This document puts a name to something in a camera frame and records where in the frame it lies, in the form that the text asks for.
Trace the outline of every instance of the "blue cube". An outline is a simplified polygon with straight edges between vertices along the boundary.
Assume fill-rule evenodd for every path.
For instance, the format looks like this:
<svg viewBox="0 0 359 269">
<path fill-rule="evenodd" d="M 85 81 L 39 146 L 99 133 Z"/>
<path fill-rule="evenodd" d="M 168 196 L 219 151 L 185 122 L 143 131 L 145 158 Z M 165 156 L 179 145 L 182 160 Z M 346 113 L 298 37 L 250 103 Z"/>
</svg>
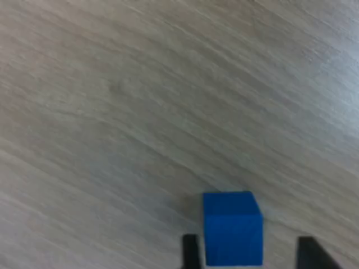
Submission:
<svg viewBox="0 0 359 269">
<path fill-rule="evenodd" d="M 263 264 L 263 217 L 251 192 L 203 194 L 208 266 Z"/>
</svg>

